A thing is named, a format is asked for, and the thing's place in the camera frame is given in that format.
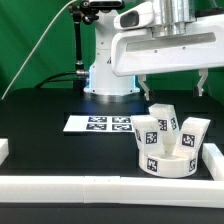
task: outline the black table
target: black table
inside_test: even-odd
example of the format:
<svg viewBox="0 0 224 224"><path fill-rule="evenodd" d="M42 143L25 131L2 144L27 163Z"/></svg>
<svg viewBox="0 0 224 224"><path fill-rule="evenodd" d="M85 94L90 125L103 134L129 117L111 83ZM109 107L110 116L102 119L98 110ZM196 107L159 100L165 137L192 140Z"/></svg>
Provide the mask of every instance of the black table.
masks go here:
<svg viewBox="0 0 224 224"><path fill-rule="evenodd" d="M0 103L0 137L8 138L10 151L0 175L151 178L138 167L133 133L66 135L63 128L70 115L148 114L154 103L173 104L180 127L189 116L211 119L204 142L223 149L224 106L209 96L157 91L151 102L102 103L79 97L69 89L21 89ZM201 155L197 172L188 179L212 179ZM222 209L166 206L0 204L0 223L221 223L223 214Z"/></svg>

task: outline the white paper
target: white paper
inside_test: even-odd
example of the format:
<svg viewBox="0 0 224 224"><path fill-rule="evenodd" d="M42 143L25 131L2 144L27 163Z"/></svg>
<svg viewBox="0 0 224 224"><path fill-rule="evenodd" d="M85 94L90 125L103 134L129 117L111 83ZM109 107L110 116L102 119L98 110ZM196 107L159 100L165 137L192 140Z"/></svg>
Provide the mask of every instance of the white paper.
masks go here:
<svg viewBox="0 0 224 224"><path fill-rule="evenodd" d="M71 115L64 132L134 132L128 116Z"/></svg>

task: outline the white border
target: white border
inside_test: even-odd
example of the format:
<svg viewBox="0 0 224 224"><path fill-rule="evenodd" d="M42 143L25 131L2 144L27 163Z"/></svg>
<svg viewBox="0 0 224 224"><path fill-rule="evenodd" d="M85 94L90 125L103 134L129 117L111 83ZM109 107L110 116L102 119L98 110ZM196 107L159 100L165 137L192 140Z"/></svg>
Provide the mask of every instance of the white border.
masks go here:
<svg viewBox="0 0 224 224"><path fill-rule="evenodd" d="M204 144L202 159L215 181L224 181L224 156L215 144Z"/></svg>
<svg viewBox="0 0 224 224"><path fill-rule="evenodd" d="M216 146L204 144L204 148L208 147ZM1 176L0 203L119 203L224 208L224 181Z"/></svg>

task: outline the green backdrop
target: green backdrop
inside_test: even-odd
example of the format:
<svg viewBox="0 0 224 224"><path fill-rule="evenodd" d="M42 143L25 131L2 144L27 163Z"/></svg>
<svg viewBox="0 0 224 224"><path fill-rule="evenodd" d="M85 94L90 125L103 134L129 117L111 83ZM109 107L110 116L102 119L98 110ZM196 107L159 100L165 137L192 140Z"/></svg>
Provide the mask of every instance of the green backdrop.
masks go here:
<svg viewBox="0 0 224 224"><path fill-rule="evenodd" d="M216 0L224 6L223 0ZM68 0L0 0L0 94L2 95L16 72L40 38L41 34ZM209 0L195 0L196 9L211 8ZM83 58L86 68L94 61L94 25L82 24ZM72 18L65 11L47 34L11 91L34 87L43 79L73 71L75 44ZM209 95L224 104L224 68L210 69L206 83ZM192 90L199 76L196 71L148 76L152 89ZM71 83L49 84L45 87L71 87Z"/></svg>

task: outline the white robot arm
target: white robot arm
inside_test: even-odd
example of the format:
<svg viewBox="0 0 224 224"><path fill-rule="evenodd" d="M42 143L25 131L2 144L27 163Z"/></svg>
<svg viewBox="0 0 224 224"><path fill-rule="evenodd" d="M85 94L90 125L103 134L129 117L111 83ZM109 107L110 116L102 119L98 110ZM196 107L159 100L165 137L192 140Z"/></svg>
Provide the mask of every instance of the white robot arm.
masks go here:
<svg viewBox="0 0 224 224"><path fill-rule="evenodd" d="M146 74L199 69L202 95L207 69L224 66L224 15L194 15L192 0L151 0L117 16L113 72L142 82Z"/></svg>

